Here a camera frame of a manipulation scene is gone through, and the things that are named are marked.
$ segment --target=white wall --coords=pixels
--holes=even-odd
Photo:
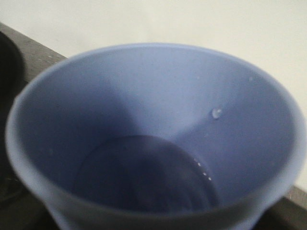
[[[307,116],[306,0],[0,0],[0,21],[67,57],[135,42],[230,53],[273,75]],[[307,191],[307,164],[296,185]]]

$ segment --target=water droplet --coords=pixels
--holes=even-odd
[[[222,115],[222,109],[221,108],[214,108],[214,109],[212,109],[211,115],[212,115],[214,120],[219,119],[221,117],[221,115]]]

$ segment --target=blue cup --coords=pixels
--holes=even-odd
[[[249,230],[297,177],[306,127],[245,61],[135,44],[41,73],[14,102],[6,145],[63,230]]]

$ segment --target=water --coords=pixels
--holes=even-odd
[[[211,177],[197,159],[157,137],[103,143],[79,169],[73,192],[119,209],[174,213],[217,205]]]
[[[219,119],[219,118],[221,117],[222,112],[223,112],[223,111],[222,111],[221,108],[214,108],[214,109],[212,109],[212,111],[211,111],[211,115],[212,115],[212,117],[213,117],[214,120],[217,120],[217,119]]]

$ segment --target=cup rim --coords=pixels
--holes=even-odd
[[[182,44],[172,44],[172,43],[136,43],[136,44],[125,44],[125,45],[117,45],[99,48],[91,51],[87,51],[78,55],[75,55],[69,59],[61,61],[55,64],[52,67],[49,67],[42,73],[40,73],[30,84],[26,86],[26,88],[16,97],[13,107],[10,111],[7,126],[6,126],[6,148],[9,156],[9,160],[14,167],[16,174],[22,180],[22,182],[26,185],[26,187],[35,194],[40,200],[42,200],[47,206],[55,207],[63,212],[67,212],[69,208],[69,214],[73,216],[77,216],[82,212],[83,218],[88,219],[90,221],[99,222],[101,218],[99,213],[104,213],[107,215],[113,216],[121,216],[127,219],[130,218],[138,218],[138,219],[147,219],[147,220],[158,220],[158,219],[180,219],[180,218],[194,218],[199,216],[212,216],[212,215],[220,215],[221,213],[227,213],[230,216],[236,216],[233,214],[233,210],[240,207],[242,209],[243,216],[249,216],[251,213],[255,212],[250,210],[248,207],[249,203],[255,203],[260,200],[260,198],[266,194],[266,190],[272,187],[272,180],[268,180],[262,186],[256,188],[246,196],[234,200],[233,202],[221,206],[214,207],[210,210],[206,211],[196,211],[192,213],[174,213],[174,214],[152,214],[152,213],[142,213],[128,210],[120,210],[117,208],[107,207],[104,205],[98,205],[91,201],[80,198],[60,186],[56,185],[54,182],[49,180],[46,176],[40,173],[39,169],[35,166],[35,164],[31,161],[31,159],[25,153],[23,144],[20,140],[20,137],[15,135],[18,130],[16,125],[16,120],[18,119],[19,109],[22,107],[23,102],[27,100],[27,97],[31,94],[32,90],[36,88],[40,82],[50,77],[54,71],[61,69],[62,67],[69,65],[75,61],[81,60],[88,56],[93,56],[96,54],[103,54],[108,52],[116,52],[127,49],[139,49],[139,48],[173,48],[173,49],[188,49],[195,50],[199,52],[204,52],[207,54],[211,54],[214,56],[219,56],[221,58],[226,58],[232,62],[236,62],[241,66],[245,66],[246,68],[252,70],[253,72],[258,73],[263,77],[265,81],[268,82],[277,92],[282,96],[285,100],[287,106],[289,107],[289,111],[292,116],[294,131],[295,131],[295,141],[292,146],[292,156],[289,157],[289,161],[286,162],[283,168],[280,169],[277,175],[272,176],[272,180],[282,179],[282,177],[286,174],[285,172],[289,172],[289,169],[292,165],[300,165],[299,169],[302,168],[304,163],[304,157],[306,152],[306,121],[303,117],[302,112],[300,111],[297,103],[292,98],[290,93],[273,77],[271,77],[265,71],[259,69],[258,67],[246,62],[242,59],[234,57],[232,55],[222,53],[219,51],[215,51],[212,49],[207,49],[199,46],[190,46],[190,45],[182,45]],[[296,170],[292,175],[292,179],[294,180],[299,173],[299,169]],[[286,184],[281,189],[280,197],[290,188],[290,184]],[[272,197],[269,204],[262,203],[260,204],[262,211],[276,202],[280,197]]]

